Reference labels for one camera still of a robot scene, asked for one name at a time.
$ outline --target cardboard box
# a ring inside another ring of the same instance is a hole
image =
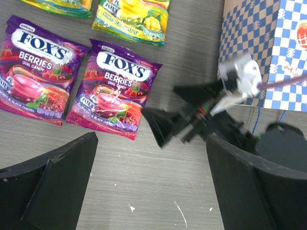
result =
[[[307,73],[307,0],[225,0],[219,61],[245,52],[263,82]],[[307,81],[261,91],[243,104],[307,111]]]

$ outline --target blue cable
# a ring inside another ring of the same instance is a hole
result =
[[[256,123],[255,123],[254,129],[253,129],[253,134],[255,134],[255,132],[256,132],[260,114],[261,114],[261,107],[258,107],[258,117],[257,117]]]
[[[286,115],[286,111],[284,110],[284,111],[283,111],[283,114],[282,114],[282,116],[281,116],[281,118],[279,119],[278,122],[282,122],[285,115]]]

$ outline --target white mark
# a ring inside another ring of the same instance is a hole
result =
[[[181,211],[181,208],[180,208],[179,205],[176,203],[176,201],[174,201],[174,203],[175,203],[175,205],[177,206],[177,208],[179,209],[179,211],[180,211],[180,213],[181,213],[181,215],[182,215],[182,217],[183,217],[183,219],[184,219],[184,222],[185,222],[185,224],[186,224],[186,228],[188,228],[188,224],[187,224],[186,218],[184,217],[183,212]]]
[[[130,209],[131,209],[131,212],[133,212],[133,211],[135,210],[135,208],[132,207],[130,204],[128,204],[128,205],[129,205],[129,207],[130,207]]]

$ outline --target wood grain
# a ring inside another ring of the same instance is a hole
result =
[[[97,0],[93,1],[95,14]],[[17,0],[1,1],[0,40],[11,14],[73,41],[90,46],[88,38],[127,46],[152,61],[163,63],[147,106],[175,110],[182,100],[172,93],[175,84],[198,84],[215,79],[222,0],[173,0],[165,47],[134,44],[91,29],[93,18],[77,19],[46,13]],[[76,95],[88,58],[83,60],[71,94]],[[230,113],[252,129],[257,108],[236,106]],[[258,130],[276,120],[280,111],[263,110]],[[303,113],[286,121],[306,133]],[[54,126],[0,111],[0,168],[59,147],[89,131],[76,125]],[[220,211],[208,165],[205,143],[174,139],[164,150],[157,147],[142,119],[135,141],[96,132],[99,144],[77,230],[221,230]]]

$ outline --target snack package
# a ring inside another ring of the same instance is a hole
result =
[[[89,48],[11,16],[0,54],[0,109],[62,124]]]
[[[90,18],[92,0],[21,0],[51,13]]]
[[[132,50],[91,39],[92,52],[66,121],[134,140],[162,64]]]
[[[164,46],[170,0],[100,0],[94,29]]]

